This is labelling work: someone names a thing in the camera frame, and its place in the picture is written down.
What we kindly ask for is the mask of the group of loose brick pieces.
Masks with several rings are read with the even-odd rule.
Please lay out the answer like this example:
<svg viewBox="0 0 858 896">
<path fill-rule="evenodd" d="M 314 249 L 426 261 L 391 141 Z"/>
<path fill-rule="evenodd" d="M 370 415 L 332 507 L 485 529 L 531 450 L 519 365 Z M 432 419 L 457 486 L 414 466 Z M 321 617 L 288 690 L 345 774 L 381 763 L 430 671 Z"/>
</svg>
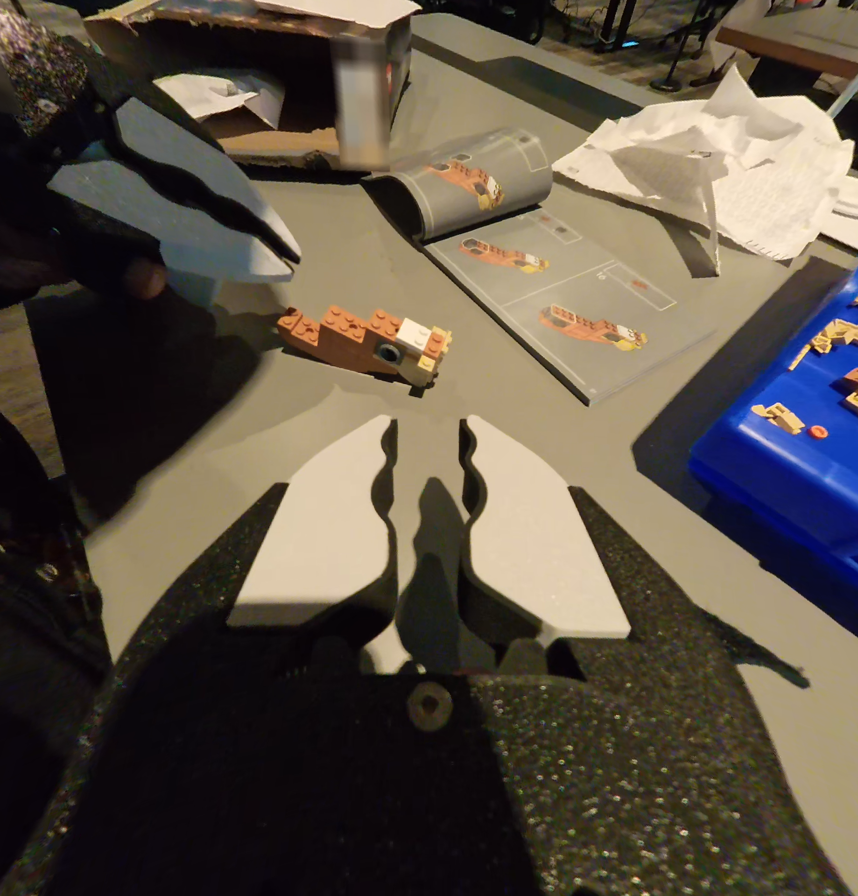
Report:
<svg viewBox="0 0 858 896">
<path fill-rule="evenodd" d="M 750 411 L 858 476 L 858 294 L 804 342 Z M 813 425 L 829 437 L 811 438 L 806 430 Z"/>
</svg>

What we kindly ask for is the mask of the wooden background table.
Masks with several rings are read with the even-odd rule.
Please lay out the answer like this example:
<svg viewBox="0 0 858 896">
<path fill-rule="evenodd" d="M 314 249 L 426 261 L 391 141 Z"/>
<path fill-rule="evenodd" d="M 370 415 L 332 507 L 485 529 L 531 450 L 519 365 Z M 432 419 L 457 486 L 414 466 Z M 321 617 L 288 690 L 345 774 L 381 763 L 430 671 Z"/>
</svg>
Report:
<svg viewBox="0 0 858 896">
<path fill-rule="evenodd" d="M 858 10 L 823 6 L 766 17 L 752 25 L 721 25 L 717 42 L 749 55 L 847 80 L 858 75 Z"/>
</svg>

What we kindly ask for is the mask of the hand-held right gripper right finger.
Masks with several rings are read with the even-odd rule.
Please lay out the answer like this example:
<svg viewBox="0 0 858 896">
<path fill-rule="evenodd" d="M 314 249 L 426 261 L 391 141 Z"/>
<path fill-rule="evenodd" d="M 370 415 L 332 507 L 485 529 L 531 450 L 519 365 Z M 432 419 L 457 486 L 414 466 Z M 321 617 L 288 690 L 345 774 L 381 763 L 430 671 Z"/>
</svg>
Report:
<svg viewBox="0 0 858 896">
<path fill-rule="evenodd" d="M 631 624 L 560 474 L 475 414 L 460 421 L 459 451 L 468 629 L 483 641 L 626 639 Z"/>
</svg>

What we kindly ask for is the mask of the grey desk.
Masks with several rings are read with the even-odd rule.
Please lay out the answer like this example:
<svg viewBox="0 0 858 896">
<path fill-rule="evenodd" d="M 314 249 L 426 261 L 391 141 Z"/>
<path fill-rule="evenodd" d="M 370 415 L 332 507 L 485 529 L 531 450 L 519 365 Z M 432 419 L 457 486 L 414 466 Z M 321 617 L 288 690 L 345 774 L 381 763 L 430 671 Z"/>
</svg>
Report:
<svg viewBox="0 0 858 896">
<path fill-rule="evenodd" d="M 587 408 L 441 269 L 359 185 L 260 170 L 304 251 L 275 291 L 225 286 L 214 333 L 178 311 L 164 342 L 104 300 L 34 300 L 28 320 L 63 463 L 95 527 L 87 541 L 114 653 L 115 723 L 56 862 L 54 894 L 556 894 L 582 886 L 583 804 L 552 776 L 578 770 L 510 682 L 454 677 L 454 713 L 408 719 L 416 674 L 286 677 L 273 633 L 231 633 L 216 599 L 173 581 L 312 454 L 379 414 L 398 420 L 390 520 L 404 642 L 447 675 L 493 654 L 456 621 L 465 529 L 459 420 L 475 413 L 583 487 L 588 527 L 627 595 L 692 601 L 811 680 L 727 671 L 751 689 L 816 840 L 858 894 L 858 637 L 697 512 L 682 471 L 696 432 L 840 275 L 816 248 L 790 269 L 731 249 L 721 277 L 677 226 L 557 185 L 554 214 L 649 275 L 714 334 Z M 293 350 L 276 322 L 339 306 L 452 333 L 415 388 Z M 287 697 L 308 698 L 292 705 Z"/>
</svg>

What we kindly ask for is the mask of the white paper wrapper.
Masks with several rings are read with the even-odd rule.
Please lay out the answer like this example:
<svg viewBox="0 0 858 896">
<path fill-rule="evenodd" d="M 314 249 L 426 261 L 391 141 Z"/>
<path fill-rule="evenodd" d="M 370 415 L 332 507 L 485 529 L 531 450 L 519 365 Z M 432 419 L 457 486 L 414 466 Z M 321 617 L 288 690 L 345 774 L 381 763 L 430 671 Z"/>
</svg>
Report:
<svg viewBox="0 0 858 896">
<path fill-rule="evenodd" d="M 153 83 L 197 121 L 244 108 L 267 128 L 278 130 L 286 91 L 270 75 L 209 69 L 166 75 L 154 79 Z"/>
</svg>

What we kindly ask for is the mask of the black chair base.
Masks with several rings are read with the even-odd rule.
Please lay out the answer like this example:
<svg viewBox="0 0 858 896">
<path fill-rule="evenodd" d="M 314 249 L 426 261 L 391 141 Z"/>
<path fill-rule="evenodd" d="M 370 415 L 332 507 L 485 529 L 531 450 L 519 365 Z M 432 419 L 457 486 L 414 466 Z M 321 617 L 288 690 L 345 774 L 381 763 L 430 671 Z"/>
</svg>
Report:
<svg viewBox="0 0 858 896">
<path fill-rule="evenodd" d="M 681 91 L 732 2 L 595 2 L 592 50 L 616 73 L 656 92 Z"/>
</svg>

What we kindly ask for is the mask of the crumpled white printed paper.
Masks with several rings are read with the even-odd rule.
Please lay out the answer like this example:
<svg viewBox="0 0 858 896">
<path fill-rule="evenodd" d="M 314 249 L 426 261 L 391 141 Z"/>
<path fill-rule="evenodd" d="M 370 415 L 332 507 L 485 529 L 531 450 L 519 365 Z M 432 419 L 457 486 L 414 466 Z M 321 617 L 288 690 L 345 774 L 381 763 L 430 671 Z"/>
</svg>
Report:
<svg viewBox="0 0 858 896">
<path fill-rule="evenodd" d="M 553 172 L 602 194 L 704 228 L 774 261 L 822 231 L 856 144 L 808 97 L 759 98 L 736 67 L 707 99 L 651 104 L 606 119 Z"/>
</svg>

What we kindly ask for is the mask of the person's left forearm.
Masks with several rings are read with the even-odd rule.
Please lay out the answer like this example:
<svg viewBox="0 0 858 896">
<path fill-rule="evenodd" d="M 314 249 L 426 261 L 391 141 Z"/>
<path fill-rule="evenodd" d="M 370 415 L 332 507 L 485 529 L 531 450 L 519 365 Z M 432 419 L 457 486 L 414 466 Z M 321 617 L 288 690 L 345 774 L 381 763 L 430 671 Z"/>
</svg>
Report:
<svg viewBox="0 0 858 896">
<path fill-rule="evenodd" d="M 73 280 L 55 238 L 0 227 L 0 311 Z"/>
</svg>

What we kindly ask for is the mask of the grey instruction booklet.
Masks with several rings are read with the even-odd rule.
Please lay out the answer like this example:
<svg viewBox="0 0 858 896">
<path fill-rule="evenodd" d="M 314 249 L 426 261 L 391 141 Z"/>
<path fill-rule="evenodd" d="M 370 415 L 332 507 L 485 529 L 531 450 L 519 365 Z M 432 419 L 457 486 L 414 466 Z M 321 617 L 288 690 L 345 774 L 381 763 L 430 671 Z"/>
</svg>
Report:
<svg viewBox="0 0 858 896">
<path fill-rule="evenodd" d="M 363 186 L 449 278 L 586 405 L 715 327 L 544 206 L 547 152 L 522 128 L 406 157 Z"/>
</svg>

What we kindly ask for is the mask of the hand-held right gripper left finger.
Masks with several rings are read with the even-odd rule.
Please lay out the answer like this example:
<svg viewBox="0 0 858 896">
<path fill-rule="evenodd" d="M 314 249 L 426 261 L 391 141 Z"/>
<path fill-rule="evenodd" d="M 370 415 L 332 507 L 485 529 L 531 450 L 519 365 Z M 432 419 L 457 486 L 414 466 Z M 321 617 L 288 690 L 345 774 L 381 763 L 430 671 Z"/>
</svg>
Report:
<svg viewBox="0 0 858 896">
<path fill-rule="evenodd" d="M 229 628 L 336 636 L 376 673 L 408 663 L 395 623 L 397 454 L 398 422 L 380 414 L 300 467 L 228 613 Z"/>
</svg>

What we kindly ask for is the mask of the blue plastic bin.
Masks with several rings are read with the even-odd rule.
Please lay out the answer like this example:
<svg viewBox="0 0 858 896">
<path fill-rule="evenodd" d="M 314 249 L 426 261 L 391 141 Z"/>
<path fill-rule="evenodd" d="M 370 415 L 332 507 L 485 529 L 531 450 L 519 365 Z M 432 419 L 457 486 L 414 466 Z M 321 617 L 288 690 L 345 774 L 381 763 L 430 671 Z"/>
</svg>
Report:
<svg viewBox="0 0 858 896">
<path fill-rule="evenodd" d="M 858 626 L 858 476 L 750 411 L 804 342 L 857 294 L 858 266 L 694 445 L 689 466 L 715 497 L 751 513 L 766 545 L 778 549 L 787 583 L 807 579 L 810 591 L 824 588 L 817 601 Z"/>
</svg>

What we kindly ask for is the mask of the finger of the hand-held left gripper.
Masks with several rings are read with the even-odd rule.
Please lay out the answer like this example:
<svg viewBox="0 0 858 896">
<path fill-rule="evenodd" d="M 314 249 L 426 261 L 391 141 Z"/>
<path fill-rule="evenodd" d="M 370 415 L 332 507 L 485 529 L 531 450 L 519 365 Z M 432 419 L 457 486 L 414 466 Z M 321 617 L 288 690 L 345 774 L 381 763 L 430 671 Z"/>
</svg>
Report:
<svg viewBox="0 0 858 896">
<path fill-rule="evenodd" d="M 282 218 L 220 146 L 178 125 L 137 98 L 113 112 L 118 158 L 173 203 L 257 238 L 285 262 L 301 249 Z"/>
<path fill-rule="evenodd" d="M 226 282 L 272 284 L 293 277 L 291 264 L 256 235 L 161 196 L 117 161 L 67 165 L 49 187 L 154 238 L 169 287 L 200 308 L 210 308 Z"/>
</svg>

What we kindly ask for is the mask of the torn cardboard box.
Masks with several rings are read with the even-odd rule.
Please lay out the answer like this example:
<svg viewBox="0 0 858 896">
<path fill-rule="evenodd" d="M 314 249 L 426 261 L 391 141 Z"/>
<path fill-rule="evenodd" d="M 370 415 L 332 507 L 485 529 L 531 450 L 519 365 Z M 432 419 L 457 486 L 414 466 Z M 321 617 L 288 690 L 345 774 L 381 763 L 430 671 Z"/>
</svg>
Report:
<svg viewBox="0 0 858 896">
<path fill-rule="evenodd" d="M 338 18 L 293 2 L 125 2 L 83 23 L 105 56 L 151 81 L 240 73 L 277 87 L 275 125 L 241 109 L 204 119 L 234 161 L 366 174 L 390 166 L 417 6 L 399 2 L 378 27 L 368 9 L 356 2 Z"/>
</svg>

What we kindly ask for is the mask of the brown brick model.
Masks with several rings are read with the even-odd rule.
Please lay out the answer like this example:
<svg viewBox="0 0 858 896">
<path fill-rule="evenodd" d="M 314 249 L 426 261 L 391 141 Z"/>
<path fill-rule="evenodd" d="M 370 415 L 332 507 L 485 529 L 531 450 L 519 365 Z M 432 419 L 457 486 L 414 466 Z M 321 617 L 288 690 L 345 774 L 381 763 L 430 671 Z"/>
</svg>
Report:
<svg viewBox="0 0 858 896">
<path fill-rule="evenodd" d="M 415 388 L 433 384 L 453 339 L 449 330 L 381 309 L 363 319 L 339 306 L 317 319 L 288 308 L 276 328 L 285 345 L 324 364 Z"/>
</svg>

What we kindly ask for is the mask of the person's left hand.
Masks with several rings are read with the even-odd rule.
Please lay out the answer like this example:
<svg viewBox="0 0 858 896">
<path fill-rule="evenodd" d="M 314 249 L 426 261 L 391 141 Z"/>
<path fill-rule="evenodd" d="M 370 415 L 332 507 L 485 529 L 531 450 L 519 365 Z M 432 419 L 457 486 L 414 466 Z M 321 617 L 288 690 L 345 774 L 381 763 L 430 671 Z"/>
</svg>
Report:
<svg viewBox="0 0 858 896">
<path fill-rule="evenodd" d="M 122 241 L 68 241 L 63 255 L 66 270 L 99 297 L 146 301 L 167 286 L 166 269 Z"/>
</svg>

